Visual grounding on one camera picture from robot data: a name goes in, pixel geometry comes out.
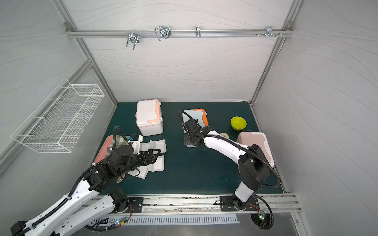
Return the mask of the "blue box orange handle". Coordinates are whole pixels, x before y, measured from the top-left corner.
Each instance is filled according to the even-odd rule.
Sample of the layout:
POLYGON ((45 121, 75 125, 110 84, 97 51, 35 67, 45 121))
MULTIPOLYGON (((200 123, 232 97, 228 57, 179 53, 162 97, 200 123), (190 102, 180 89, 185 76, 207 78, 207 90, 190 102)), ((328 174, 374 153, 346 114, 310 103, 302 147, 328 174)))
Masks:
POLYGON ((194 122, 190 122, 188 125, 189 131, 195 130, 195 133, 198 133, 202 128, 209 126, 207 121, 207 114, 204 109, 189 109, 179 112, 182 118, 182 127, 184 134, 187 134, 187 131, 184 128, 184 124, 186 124, 190 119, 195 120, 198 125, 194 125, 194 122))

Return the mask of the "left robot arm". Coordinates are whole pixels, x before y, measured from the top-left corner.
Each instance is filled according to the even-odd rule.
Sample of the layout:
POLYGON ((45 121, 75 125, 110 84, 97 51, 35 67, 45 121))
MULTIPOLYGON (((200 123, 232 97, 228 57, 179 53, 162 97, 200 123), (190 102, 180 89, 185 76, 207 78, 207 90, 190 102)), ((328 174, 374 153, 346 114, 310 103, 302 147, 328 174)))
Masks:
POLYGON ((64 195, 46 211, 29 221, 18 221, 11 227, 13 236, 50 236, 63 235, 60 225, 66 233, 74 233, 96 218, 110 212, 125 212, 131 208, 128 196, 115 188, 104 196, 100 203, 76 212, 84 203, 117 183, 122 176, 138 167, 155 164, 161 150, 150 148, 135 153, 130 145, 113 148, 108 157, 88 168, 76 180, 71 191, 64 195))

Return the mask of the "white box peach handle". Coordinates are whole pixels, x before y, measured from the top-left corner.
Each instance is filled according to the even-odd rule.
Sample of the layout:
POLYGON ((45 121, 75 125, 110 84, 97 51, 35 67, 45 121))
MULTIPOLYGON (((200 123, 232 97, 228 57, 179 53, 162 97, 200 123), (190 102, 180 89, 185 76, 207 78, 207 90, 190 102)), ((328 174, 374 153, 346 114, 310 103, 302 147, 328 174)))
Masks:
POLYGON ((136 125, 143 136, 163 133, 161 103, 158 99, 139 101, 135 117, 136 125))

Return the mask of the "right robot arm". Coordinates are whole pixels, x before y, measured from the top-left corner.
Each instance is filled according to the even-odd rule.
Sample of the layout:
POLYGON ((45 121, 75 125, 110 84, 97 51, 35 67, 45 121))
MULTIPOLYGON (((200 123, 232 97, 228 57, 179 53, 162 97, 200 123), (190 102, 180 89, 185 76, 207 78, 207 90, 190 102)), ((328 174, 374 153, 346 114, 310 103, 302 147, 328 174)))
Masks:
POLYGON ((265 187, 278 188, 281 182, 274 169, 275 162, 265 134, 260 133, 264 138, 261 144, 247 146, 221 136, 208 126, 201 127, 191 116, 186 122, 181 120, 181 123, 192 145, 216 150, 237 164, 241 182, 231 200, 221 203, 233 206, 237 211, 252 207, 257 211, 257 216, 253 217, 254 224, 261 230, 271 229, 274 225, 273 211, 256 193, 265 187))

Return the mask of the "pink first aid box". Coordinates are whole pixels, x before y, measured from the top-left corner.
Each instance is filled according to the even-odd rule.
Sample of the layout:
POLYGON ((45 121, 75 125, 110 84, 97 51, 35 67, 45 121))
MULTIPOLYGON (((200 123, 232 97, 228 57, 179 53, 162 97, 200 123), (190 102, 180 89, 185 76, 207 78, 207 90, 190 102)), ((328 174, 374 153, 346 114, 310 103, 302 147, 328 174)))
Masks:
POLYGON ((262 149, 262 152, 265 155, 269 164, 272 167, 275 166, 275 161, 273 159, 273 155, 269 147, 267 137, 264 133, 244 131, 238 135, 237 142, 243 145, 247 145, 249 147, 253 144, 258 145, 262 149))

